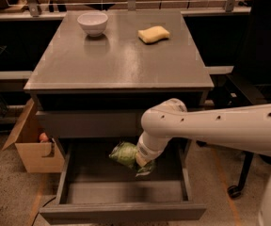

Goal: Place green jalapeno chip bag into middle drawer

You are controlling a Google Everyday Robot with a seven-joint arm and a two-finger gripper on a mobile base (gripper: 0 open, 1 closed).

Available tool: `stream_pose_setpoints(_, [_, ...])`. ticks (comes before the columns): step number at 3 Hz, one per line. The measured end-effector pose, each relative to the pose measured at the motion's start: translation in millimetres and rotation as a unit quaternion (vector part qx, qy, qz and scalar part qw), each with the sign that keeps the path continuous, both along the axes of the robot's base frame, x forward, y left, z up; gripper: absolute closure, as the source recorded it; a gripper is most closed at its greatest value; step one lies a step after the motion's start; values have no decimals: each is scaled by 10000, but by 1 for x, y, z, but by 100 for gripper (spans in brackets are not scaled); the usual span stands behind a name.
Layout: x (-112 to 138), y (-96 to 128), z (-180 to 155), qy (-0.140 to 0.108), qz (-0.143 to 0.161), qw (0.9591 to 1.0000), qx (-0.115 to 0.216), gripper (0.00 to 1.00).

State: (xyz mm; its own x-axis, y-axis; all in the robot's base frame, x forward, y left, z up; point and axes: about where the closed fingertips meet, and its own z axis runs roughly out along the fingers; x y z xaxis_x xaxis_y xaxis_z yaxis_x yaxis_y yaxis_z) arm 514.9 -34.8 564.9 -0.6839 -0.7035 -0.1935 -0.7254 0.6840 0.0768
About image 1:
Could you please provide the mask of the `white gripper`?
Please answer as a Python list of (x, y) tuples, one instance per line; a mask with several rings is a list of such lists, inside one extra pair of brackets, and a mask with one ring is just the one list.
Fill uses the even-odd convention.
[(135, 161), (140, 167), (145, 167), (148, 162), (157, 158), (168, 144), (167, 137), (155, 137), (143, 132), (136, 144), (139, 153), (135, 155)]

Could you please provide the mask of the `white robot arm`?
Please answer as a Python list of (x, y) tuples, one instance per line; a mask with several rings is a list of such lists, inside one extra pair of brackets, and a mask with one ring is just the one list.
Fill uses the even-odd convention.
[[(157, 158), (174, 137), (271, 156), (271, 104), (189, 112), (169, 99), (144, 112), (136, 162)], [(263, 195), (257, 226), (271, 226), (271, 176)]]

